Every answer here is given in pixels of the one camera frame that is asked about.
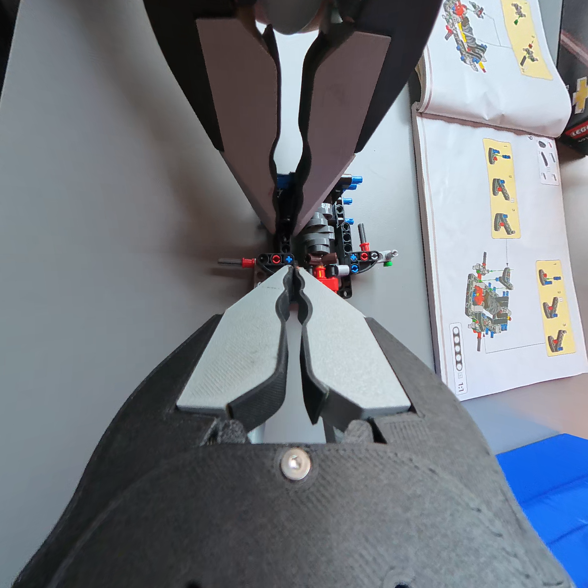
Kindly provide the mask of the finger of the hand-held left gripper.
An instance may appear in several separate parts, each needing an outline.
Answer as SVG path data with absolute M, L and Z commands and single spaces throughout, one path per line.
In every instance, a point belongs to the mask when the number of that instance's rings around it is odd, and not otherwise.
M 238 18 L 198 19 L 225 162 L 270 232 L 275 232 L 275 180 L 270 154 L 279 108 L 275 60 L 256 26 Z
M 297 235 L 355 157 L 391 38 L 352 32 L 329 49 L 313 75 L 310 113 L 304 146 L 310 148 L 310 170 L 302 180 Z

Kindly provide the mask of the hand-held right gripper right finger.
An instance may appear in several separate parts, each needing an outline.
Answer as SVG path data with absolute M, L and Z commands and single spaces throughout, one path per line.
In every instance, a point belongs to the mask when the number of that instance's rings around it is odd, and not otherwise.
M 345 431 L 353 420 L 411 406 L 364 315 L 305 270 L 297 270 L 300 367 L 313 424 Z

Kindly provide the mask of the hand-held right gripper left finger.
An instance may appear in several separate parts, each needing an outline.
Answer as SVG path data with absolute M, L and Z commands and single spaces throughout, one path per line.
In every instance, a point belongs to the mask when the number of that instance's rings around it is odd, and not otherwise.
M 286 266 L 223 314 L 177 401 L 181 410 L 236 419 L 247 432 L 282 406 L 293 268 Z

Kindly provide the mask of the black angled lego piece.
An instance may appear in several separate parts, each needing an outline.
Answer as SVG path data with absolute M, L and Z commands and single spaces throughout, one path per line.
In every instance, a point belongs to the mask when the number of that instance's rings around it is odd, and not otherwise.
M 267 253 L 260 254 L 256 258 L 256 264 L 267 274 L 273 275 L 285 266 L 295 264 L 295 258 L 291 253 Z

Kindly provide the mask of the black frame lego assembly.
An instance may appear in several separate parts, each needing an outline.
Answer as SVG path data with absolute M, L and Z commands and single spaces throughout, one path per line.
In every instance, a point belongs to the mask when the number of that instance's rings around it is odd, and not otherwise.
M 362 181 L 361 176 L 341 176 L 294 242 L 275 246 L 273 251 L 291 253 L 295 258 L 294 265 L 307 270 L 344 299 L 352 296 L 352 276 L 365 273 L 379 263 L 390 267 L 398 256 L 396 250 L 372 249 L 362 223 L 358 224 L 359 243 L 357 246 L 353 244 L 352 227 L 355 221 L 347 216 L 345 210 L 352 204 L 352 198 L 346 192 L 356 190 Z M 217 262 L 222 266 L 252 269 L 256 287 L 270 276 L 256 264 L 257 257 L 220 258 Z

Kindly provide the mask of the open lego instruction booklet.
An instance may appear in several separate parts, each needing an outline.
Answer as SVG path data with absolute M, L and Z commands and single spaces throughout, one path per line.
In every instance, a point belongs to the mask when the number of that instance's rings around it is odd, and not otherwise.
M 417 66 L 437 373 L 462 399 L 587 371 L 555 138 L 570 114 L 537 1 L 442 1 Z

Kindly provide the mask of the black lego box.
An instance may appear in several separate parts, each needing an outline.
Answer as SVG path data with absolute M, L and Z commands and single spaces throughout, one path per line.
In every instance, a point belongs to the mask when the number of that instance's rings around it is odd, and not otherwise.
M 557 69 L 571 101 L 562 142 L 587 155 L 587 1 L 562 2 Z

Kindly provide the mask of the blue plastic bin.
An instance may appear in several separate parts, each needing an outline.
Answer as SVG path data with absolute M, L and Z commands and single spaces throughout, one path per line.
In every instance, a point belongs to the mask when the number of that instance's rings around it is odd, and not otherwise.
M 535 531 L 587 587 L 587 440 L 562 434 L 496 458 Z

